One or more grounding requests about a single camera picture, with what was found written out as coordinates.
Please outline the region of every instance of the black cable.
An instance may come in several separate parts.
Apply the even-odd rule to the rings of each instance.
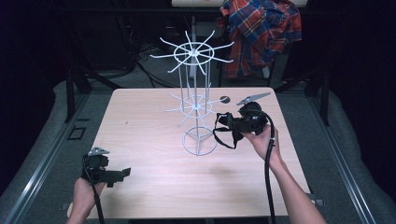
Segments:
[[[98,211],[99,222],[101,224],[105,224],[105,218],[103,216],[103,210],[102,210],[102,205],[100,204],[99,194],[97,193],[96,187],[95,187],[95,185],[94,185],[94,183],[93,183],[93,181],[91,179],[90,174],[88,174],[88,171],[87,171],[87,164],[85,163],[85,159],[87,157],[88,157],[87,155],[84,155],[84,157],[82,158],[82,167],[84,169],[85,175],[87,176],[88,181],[90,182],[92,190],[93,190],[93,199],[95,200],[96,208],[97,208],[97,211]]]
[[[151,85],[152,85],[153,88],[155,88],[154,82],[157,83],[157,84],[159,84],[159,85],[161,85],[161,86],[167,87],[167,88],[178,88],[177,85],[174,85],[174,84],[172,84],[172,83],[170,83],[170,82],[167,82],[167,81],[165,81],[165,80],[163,80],[163,79],[161,79],[161,78],[159,78],[159,77],[154,76],[154,75],[151,74],[150,72],[148,72],[148,71],[143,67],[143,65],[142,65],[141,63],[136,62],[136,64],[137,64],[137,66],[148,76],[148,78],[149,78],[149,80],[150,80]]]
[[[271,152],[274,146],[274,141],[275,141],[275,127],[272,119],[265,114],[265,117],[268,118],[271,124],[271,139],[268,143],[268,149],[267,149],[267,154],[265,155],[265,166],[264,166],[264,172],[265,172],[265,187],[267,189],[267,197],[268,197],[268,203],[270,206],[270,213],[271,213],[271,220],[273,224],[276,224],[276,216],[275,216],[275,209],[274,209],[274,200],[272,196],[272,190],[271,190],[271,183],[270,183],[270,158],[271,158]]]

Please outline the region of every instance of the desk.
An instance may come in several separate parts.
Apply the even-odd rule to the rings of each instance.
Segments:
[[[236,102],[249,95],[271,92],[257,102],[279,130],[282,157],[305,192],[304,173],[291,142],[274,91],[270,88],[212,88],[210,99],[229,96],[228,104],[215,103],[213,110],[240,115]],[[132,168],[131,175],[113,189],[105,188],[101,202],[105,218],[189,218],[270,216],[264,184],[264,162],[247,139],[236,149],[217,145],[205,156],[194,156],[182,146],[184,132],[195,119],[177,126],[184,115],[180,101],[171,96],[180,89],[119,89],[113,92],[94,146],[110,151],[107,170]],[[205,117],[214,127],[216,114]],[[229,145],[231,133],[219,136]],[[280,189],[271,177],[275,211],[286,216]],[[95,208],[90,218],[96,218]]]

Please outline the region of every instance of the red plaid shirt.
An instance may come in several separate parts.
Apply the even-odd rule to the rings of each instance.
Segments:
[[[301,40],[300,12],[291,1],[226,0],[231,48],[226,77],[251,75],[268,66],[287,43]]]

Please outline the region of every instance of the camera strap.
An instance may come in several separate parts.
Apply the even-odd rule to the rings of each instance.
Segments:
[[[219,127],[219,128],[216,128],[217,125],[218,125],[218,122],[219,122],[219,123],[222,123],[222,124],[224,124],[224,125],[226,125],[225,123],[223,123],[223,121],[222,121],[221,119],[222,119],[222,118],[227,118],[227,117],[229,116],[229,114],[230,114],[229,112],[227,112],[227,113],[225,113],[225,114],[220,114],[220,113],[217,114],[216,122],[215,122],[215,129],[213,129],[212,133],[213,133],[213,135],[215,136],[215,139],[216,139],[216,141],[217,141],[219,144],[221,144],[222,146],[225,146],[225,147],[227,147],[227,148],[235,149],[235,148],[236,148],[236,143],[237,143],[239,140],[242,140],[242,139],[244,138],[244,135],[242,135],[240,132],[237,132],[237,131],[235,131],[235,130],[230,130],[230,129],[226,128],[226,127]],[[232,134],[233,134],[233,147],[230,147],[230,146],[228,146],[227,144],[223,143],[223,142],[219,139],[219,137],[216,135],[216,132],[222,132],[222,133],[224,133],[224,132],[232,132]]]

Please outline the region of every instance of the hand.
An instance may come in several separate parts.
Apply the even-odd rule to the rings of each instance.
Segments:
[[[271,139],[271,125],[267,124],[263,127],[262,133],[259,135],[255,135],[253,133],[242,133],[244,137],[246,137],[250,143],[253,145],[254,149],[256,150],[257,154],[265,160],[265,156],[267,154],[268,144]],[[277,137],[277,129],[275,129],[275,141],[274,146],[271,152],[271,159],[270,159],[270,167],[282,161],[279,151],[279,140]]]
[[[105,185],[106,183],[98,183],[95,185],[96,192],[99,195],[102,193]],[[73,198],[73,208],[67,223],[84,223],[94,206],[95,201],[91,184],[83,178],[77,179]]]

